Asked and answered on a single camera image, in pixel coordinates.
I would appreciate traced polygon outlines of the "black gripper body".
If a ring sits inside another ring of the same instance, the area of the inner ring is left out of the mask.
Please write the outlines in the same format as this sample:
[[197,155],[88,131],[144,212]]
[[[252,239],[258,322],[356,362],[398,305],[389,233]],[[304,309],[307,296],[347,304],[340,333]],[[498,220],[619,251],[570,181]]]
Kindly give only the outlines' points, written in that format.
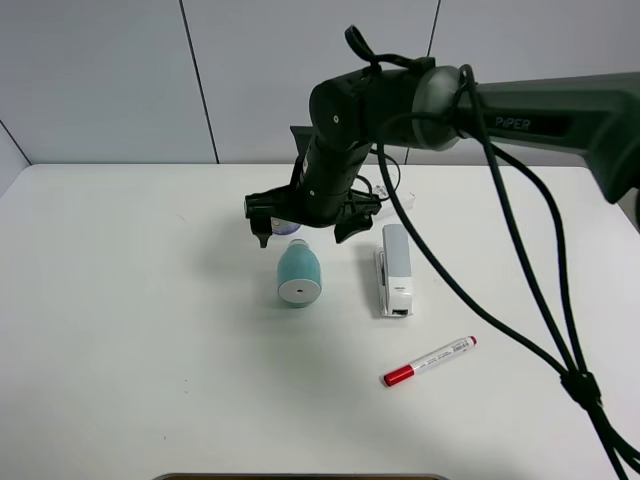
[[335,227],[354,214],[373,220],[381,200],[352,188],[371,145],[358,142],[345,151],[330,149],[310,126],[292,126],[298,157],[288,184],[245,197],[245,217],[263,215],[313,228]]

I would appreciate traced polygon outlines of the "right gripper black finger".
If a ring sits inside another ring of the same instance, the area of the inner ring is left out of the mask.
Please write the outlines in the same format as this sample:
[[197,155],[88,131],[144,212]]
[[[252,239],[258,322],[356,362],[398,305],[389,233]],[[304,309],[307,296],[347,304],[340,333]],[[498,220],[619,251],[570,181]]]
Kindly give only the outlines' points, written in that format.
[[373,226],[370,214],[354,214],[338,222],[334,227],[334,238],[341,244],[356,234],[369,231]]
[[252,234],[259,240],[261,248],[266,248],[272,235],[271,217],[257,215],[250,218]]

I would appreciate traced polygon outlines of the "dark green robot arm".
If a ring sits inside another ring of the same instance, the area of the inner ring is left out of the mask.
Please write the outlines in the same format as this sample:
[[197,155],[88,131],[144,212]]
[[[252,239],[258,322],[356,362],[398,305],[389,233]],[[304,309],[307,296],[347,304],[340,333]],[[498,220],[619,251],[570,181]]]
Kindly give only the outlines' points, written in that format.
[[357,70],[317,85],[309,112],[290,182],[245,199],[261,244],[276,219],[332,228],[337,242],[370,229],[381,199],[353,184],[373,145],[443,151],[479,124],[496,142],[580,156],[609,202],[639,184],[635,73],[476,86],[450,66]]

